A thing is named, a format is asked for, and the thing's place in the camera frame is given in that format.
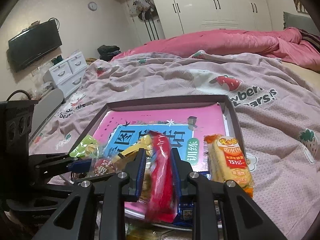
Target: yellow snack package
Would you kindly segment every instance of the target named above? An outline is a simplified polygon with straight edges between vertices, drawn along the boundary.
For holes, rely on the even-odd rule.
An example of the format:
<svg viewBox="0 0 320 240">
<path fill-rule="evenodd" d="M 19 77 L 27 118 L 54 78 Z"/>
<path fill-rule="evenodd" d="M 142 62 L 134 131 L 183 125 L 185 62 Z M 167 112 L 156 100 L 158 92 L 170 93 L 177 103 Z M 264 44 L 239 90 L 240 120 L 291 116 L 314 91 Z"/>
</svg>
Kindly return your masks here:
<svg viewBox="0 0 320 240">
<path fill-rule="evenodd" d="M 207 135 L 211 180 L 225 182 L 232 179 L 253 197 L 254 182 L 246 159 L 236 138 L 221 134 Z"/>
</svg>

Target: pink duvet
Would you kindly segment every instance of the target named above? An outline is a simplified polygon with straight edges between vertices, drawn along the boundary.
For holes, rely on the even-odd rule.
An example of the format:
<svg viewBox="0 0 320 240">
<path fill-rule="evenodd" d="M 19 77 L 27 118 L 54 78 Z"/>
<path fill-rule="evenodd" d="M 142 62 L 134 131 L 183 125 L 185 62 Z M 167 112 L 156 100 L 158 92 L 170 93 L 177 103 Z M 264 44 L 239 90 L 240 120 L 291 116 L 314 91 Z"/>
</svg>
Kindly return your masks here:
<svg viewBox="0 0 320 240">
<path fill-rule="evenodd" d="M 279 32 L 203 31 L 166 40 L 151 41 L 123 52 L 113 60 L 145 52 L 163 52 L 189 57 L 203 49 L 208 54 L 222 56 L 250 52 L 265 57 L 279 57 L 283 61 L 303 68 L 320 71 L 320 53 L 309 42 L 301 39 L 301 33 L 296 28 L 287 28 Z"/>
</svg>

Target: clock face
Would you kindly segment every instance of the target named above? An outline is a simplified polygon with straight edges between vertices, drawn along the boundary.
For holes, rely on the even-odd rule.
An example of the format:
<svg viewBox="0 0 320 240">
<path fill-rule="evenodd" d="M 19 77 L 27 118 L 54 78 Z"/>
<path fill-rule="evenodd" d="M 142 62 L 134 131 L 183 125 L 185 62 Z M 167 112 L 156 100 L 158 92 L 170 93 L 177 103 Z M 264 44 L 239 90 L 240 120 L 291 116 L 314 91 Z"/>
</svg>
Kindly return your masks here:
<svg viewBox="0 0 320 240">
<path fill-rule="evenodd" d="M 96 11 L 97 8 L 98 8 L 98 6 L 97 6 L 97 4 L 96 4 L 95 2 L 89 2 L 89 3 L 88 3 L 88 8 L 89 8 L 90 10 L 92 10 L 92 11 Z"/>
</svg>

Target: green snack package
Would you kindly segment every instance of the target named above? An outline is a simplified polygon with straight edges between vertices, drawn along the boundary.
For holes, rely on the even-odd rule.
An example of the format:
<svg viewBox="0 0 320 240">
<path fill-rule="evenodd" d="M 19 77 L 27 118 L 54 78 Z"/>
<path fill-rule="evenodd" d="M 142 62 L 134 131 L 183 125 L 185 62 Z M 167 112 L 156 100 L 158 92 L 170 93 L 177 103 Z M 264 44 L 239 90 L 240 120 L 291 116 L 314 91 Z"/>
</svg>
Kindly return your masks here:
<svg viewBox="0 0 320 240">
<path fill-rule="evenodd" d="M 92 158 L 98 154 L 98 143 L 91 135 L 86 135 L 79 145 L 69 154 L 70 157 Z"/>
</svg>

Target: television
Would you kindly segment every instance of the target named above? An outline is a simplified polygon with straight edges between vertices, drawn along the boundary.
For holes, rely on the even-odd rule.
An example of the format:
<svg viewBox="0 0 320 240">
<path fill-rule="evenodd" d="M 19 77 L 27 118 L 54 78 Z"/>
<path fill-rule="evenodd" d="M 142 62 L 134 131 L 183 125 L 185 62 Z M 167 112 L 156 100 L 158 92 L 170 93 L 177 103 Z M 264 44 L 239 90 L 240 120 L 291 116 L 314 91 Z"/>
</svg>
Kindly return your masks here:
<svg viewBox="0 0 320 240">
<path fill-rule="evenodd" d="M 22 31 L 8 43 L 8 61 L 15 72 L 62 45 L 54 19 Z"/>
</svg>

